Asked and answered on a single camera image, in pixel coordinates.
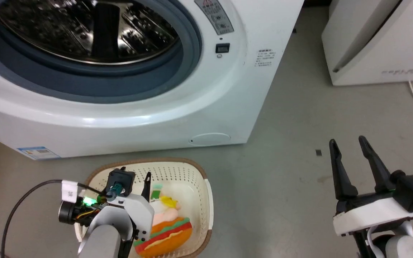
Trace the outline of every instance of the sticker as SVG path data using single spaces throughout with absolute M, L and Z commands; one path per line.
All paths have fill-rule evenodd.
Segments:
M 33 159 L 53 159 L 60 158 L 59 155 L 51 152 L 46 147 L 28 147 L 28 148 L 17 148 L 20 152 L 25 155 L 32 157 Z
M 77 182 L 62 180 L 62 200 L 76 203 L 77 201 Z
M 254 67 L 271 66 L 274 64 L 275 55 L 277 52 L 272 49 L 261 49 L 257 51 L 256 62 Z
M 382 75 L 413 75 L 413 69 L 383 71 Z
M 211 25 L 216 31 L 216 34 L 222 35 L 234 32 L 234 27 L 231 20 L 227 16 L 224 8 L 218 0 L 194 0 L 195 3 L 202 9 L 205 16 L 210 20 Z

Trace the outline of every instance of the white plastic basket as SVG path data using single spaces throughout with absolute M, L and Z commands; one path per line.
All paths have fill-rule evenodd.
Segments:
M 210 241 L 213 229 L 213 195 L 202 167 L 192 160 L 183 158 L 134 160 L 103 166 L 95 170 L 85 183 L 95 189 L 104 189 L 109 172 L 121 167 L 126 167 L 126 171 L 136 173 L 133 194 L 141 193 L 146 174 L 151 172 L 151 185 L 161 183 L 162 193 L 181 204 L 179 216 L 190 218 L 192 224 L 190 239 L 180 248 L 162 257 L 196 257 L 202 252 Z M 87 190 L 84 196 L 96 198 L 97 194 Z M 74 229 L 77 239 L 81 242 L 87 228 L 76 223 Z M 139 257 L 134 248 L 129 257 Z

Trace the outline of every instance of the green led light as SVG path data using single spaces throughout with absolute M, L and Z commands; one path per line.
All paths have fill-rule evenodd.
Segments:
M 88 197 L 84 197 L 82 200 L 83 204 L 86 204 L 87 206 L 92 206 L 92 204 L 96 204 L 96 200 Z

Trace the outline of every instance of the button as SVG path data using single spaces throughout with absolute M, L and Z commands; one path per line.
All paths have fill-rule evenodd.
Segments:
M 214 22 L 217 22 L 217 21 L 219 21 L 219 20 L 222 20 L 223 19 L 223 16 L 222 15 L 211 15 L 211 19 L 214 21 Z
M 228 53 L 231 43 L 216 44 L 216 53 Z
M 227 26 L 227 24 L 225 23 L 216 23 L 216 28 L 218 29 L 222 29 L 222 28 L 227 28 L 229 26 Z

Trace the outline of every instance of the warning label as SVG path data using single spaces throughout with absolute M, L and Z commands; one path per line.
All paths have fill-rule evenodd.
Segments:
M 257 57 L 256 62 L 254 63 L 254 67 L 273 65 L 276 54 L 277 53 L 272 49 L 261 49 L 257 51 Z
M 46 147 L 28 147 L 28 148 L 17 148 L 20 152 L 25 155 L 30 156 L 33 159 L 53 159 L 60 158 L 59 155 L 51 152 Z

